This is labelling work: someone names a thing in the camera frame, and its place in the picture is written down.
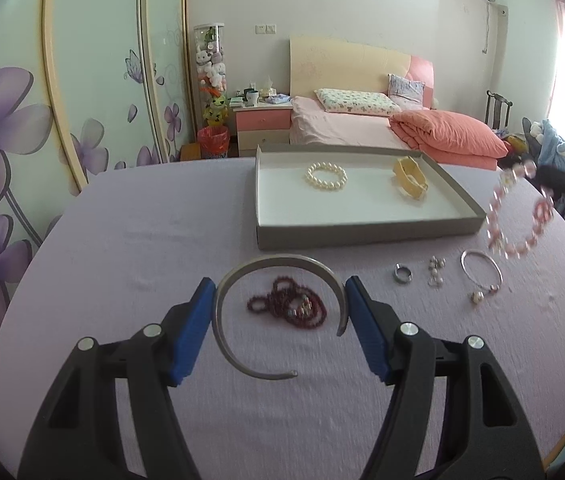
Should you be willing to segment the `floral white pillow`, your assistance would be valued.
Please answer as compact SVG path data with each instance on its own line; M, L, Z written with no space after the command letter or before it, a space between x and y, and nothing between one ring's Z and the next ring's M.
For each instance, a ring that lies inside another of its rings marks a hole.
M389 117L401 111L401 107L380 92L321 88L314 93L329 113Z

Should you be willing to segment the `purple patterned pillow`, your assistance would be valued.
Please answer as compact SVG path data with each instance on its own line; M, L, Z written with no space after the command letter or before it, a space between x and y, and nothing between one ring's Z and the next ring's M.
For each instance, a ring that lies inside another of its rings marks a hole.
M387 96L401 110L422 110L425 84L422 81L389 74Z

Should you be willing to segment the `grey cardboard tray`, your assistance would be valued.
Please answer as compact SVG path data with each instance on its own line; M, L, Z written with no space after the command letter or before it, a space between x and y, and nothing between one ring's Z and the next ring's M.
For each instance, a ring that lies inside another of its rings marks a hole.
M410 156L429 189L414 200L393 167ZM308 249L473 235L484 208L431 157L395 148L264 144L255 156L261 250Z

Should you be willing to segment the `large pearl pendant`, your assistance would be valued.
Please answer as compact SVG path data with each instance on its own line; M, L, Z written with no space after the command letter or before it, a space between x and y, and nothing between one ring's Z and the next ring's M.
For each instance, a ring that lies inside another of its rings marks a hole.
M473 304L479 304L484 300L484 292L480 290L476 290L470 295L470 300Z

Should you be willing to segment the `thin silver bangle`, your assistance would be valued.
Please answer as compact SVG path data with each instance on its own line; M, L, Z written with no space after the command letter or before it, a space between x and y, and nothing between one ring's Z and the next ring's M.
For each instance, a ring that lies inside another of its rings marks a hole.
M460 256L460 266L465 277L485 295L495 295L503 287L503 271L486 252L465 250Z

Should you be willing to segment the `floral sliding wardrobe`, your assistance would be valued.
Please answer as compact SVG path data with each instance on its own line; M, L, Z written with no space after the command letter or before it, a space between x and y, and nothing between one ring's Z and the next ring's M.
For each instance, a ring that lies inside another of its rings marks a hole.
M0 0L0 326L73 197L194 133L186 0Z

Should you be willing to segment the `bed with pink sheet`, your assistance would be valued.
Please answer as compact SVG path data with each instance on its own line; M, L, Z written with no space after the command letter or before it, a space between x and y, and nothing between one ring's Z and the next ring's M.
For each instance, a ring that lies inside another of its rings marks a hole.
M389 117L326 112L319 101L292 100L292 144L353 145L412 150L389 128Z

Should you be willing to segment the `pink white nightstand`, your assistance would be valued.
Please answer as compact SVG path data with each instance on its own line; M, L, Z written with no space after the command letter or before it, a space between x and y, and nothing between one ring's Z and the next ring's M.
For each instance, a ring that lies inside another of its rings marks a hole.
M288 144L292 110L290 102L235 107L238 155L252 157L263 144Z

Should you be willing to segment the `red waste bin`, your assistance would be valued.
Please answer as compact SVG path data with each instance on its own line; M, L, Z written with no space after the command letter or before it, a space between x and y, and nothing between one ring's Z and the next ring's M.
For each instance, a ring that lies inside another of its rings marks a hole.
M226 126L206 126L200 129L197 133L197 141L204 159L228 156L230 132Z

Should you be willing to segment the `white wall socket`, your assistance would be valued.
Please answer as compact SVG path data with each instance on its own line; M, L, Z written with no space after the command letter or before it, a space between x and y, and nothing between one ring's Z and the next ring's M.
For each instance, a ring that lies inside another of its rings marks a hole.
M255 26L256 35L276 35L277 25L276 24L259 24Z

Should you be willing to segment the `clear tube of plush toys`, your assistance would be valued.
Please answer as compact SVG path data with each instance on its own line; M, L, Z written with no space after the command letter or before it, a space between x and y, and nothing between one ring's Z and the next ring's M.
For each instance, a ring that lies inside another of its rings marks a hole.
M228 114L223 23L194 29L194 66L202 126L222 126Z

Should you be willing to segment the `blue plush clothing pile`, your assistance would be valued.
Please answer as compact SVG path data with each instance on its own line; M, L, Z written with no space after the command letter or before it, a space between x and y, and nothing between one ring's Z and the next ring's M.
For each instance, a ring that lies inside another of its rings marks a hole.
M565 141L549 120L531 122L523 117L522 128L529 154L536 166L550 166L565 171Z

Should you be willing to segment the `grey cuff bangle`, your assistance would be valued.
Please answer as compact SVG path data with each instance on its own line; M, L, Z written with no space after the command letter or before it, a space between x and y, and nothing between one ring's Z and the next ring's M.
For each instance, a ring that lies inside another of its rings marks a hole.
M269 268L294 268L307 271L317 278L320 278L332 290L337 305L339 306L339 325L337 326L337 336L345 333L348 323L349 307L345 298L344 285L340 278L337 277L323 263L301 255L279 254L267 255L255 258L247 263L237 266L231 270L220 281L217 286L213 313L212 327L214 337L220 352L226 361L243 375L252 378L268 380L269 382L279 382L279 380L288 380L296 378L297 371L283 373L265 373L252 370L247 367L232 352L227 338L225 336L223 326L223 307L225 298L229 290L241 278L245 278L248 274ZM291 276L278 276L272 285L272 288L264 295L256 295L250 298L247 303L247 309L253 314L269 313L274 318L281 318L285 322L291 324L299 330L316 330L322 326L327 318L327 309L325 301L323 301L313 289L305 285L299 284Z

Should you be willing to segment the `yellow wrist watch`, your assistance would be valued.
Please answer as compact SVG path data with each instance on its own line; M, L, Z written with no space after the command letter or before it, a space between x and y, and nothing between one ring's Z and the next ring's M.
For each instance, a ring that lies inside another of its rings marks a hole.
M421 200L427 194L429 189L427 177L420 169L418 162L412 157L406 156L397 159L393 172L397 183L414 200Z

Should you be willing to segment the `small wooden stool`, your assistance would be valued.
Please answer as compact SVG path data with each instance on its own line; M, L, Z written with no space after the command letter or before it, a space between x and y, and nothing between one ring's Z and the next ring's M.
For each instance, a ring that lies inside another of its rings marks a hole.
M191 162L191 160L200 160L202 158L201 146L199 143L189 143L180 149L180 160L182 162Z

